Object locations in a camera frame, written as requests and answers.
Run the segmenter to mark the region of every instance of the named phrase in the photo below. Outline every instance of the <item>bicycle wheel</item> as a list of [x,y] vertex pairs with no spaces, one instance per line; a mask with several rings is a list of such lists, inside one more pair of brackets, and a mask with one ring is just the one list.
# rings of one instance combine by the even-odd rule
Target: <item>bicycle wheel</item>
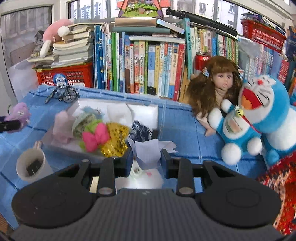
[[44,103],[47,104],[50,101],[50,99],[54,96],[55,93],[56,93],[56,90],[52,91],[51,94],[46,98]]
[[71,103],[77,98],[77,92],[73,88],[67,89],[63,94],[63,101],[66,103]]

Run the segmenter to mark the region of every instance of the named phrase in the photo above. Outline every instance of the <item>cup handle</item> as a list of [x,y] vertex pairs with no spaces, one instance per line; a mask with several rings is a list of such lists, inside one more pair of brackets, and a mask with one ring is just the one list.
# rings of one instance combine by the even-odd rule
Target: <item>cup handle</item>
[[42,144],[43,144],[42,141],[35,141],[33,148],[41,149]]

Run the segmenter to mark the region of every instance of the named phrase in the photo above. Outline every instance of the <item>miniature bicycle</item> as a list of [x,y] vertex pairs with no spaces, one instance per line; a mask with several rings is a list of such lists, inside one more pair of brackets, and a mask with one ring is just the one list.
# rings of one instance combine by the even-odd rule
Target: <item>miniature bicycle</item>
[[55,93],[59,95],[59,101],[64,101],[66,103],[71,103],[76,98],[80,97],[79,93],[75,90],[75,88],[70,85],[57,85],[56,88],[51,92],[51,94],[46,98],[45,104],[47,104],[52,97],[54,97]]

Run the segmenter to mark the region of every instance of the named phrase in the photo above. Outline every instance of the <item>red plastic basket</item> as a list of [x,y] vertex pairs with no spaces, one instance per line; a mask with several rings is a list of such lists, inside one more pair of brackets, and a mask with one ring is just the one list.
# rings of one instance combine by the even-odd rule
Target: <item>red plastic basket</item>
[[241,23],[245,38],[254,40],[259,44],[263,44],[264,46],[281,53],[284,41],[286,40],[284,35],[275,29],[256,21],[243,19]]
[[80,85],[92,88],[94,87],[92,62],[63,68],[36,69],[36,73],[40,85],[54,85],[52,78],[55,74],[60,73],[67,77],[69,85]]

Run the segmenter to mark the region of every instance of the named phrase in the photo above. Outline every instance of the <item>red patterned fabric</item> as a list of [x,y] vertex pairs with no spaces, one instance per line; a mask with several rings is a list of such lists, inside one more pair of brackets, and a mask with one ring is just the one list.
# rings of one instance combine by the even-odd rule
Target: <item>red patterned fabric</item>
[[282,158],[257,180],[280,195],[281,211],[274,227],[283,235],[292,233],[296,229],[296,151]]

